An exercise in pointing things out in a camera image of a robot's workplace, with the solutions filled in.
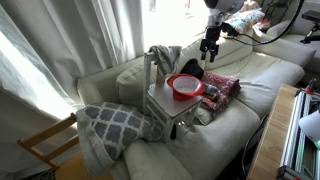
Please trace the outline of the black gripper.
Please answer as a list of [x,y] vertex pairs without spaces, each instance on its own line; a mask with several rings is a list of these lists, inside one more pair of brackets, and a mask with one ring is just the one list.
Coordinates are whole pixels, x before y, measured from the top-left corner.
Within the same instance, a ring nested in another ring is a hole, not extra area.
[[205,60],[206,52],[210,51],[211,57],[209,62],[214,62],[214,59],[218,54],[219,46],[216,42],[219,40],[219,37],[220,28],[218,26],[208,26],[206,28],[205,37],[201,40],[200,44],[201,60]]

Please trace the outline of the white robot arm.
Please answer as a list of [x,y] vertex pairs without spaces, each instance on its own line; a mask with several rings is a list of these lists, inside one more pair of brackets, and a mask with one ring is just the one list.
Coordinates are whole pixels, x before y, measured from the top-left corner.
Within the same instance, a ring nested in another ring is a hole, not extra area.
[[218,54],[219,45],[217,41],[221,32],[226,32],[230,36],[238,36],[239,33],[228,23],[224,22],[226,15],[238,12],[244,0],[204,0],[205,5],[210,10],[208,23],[205,29],[205,36],[201,40],[201,59],[206,59],[206,54],[210,53],[210,62],[214,61]]

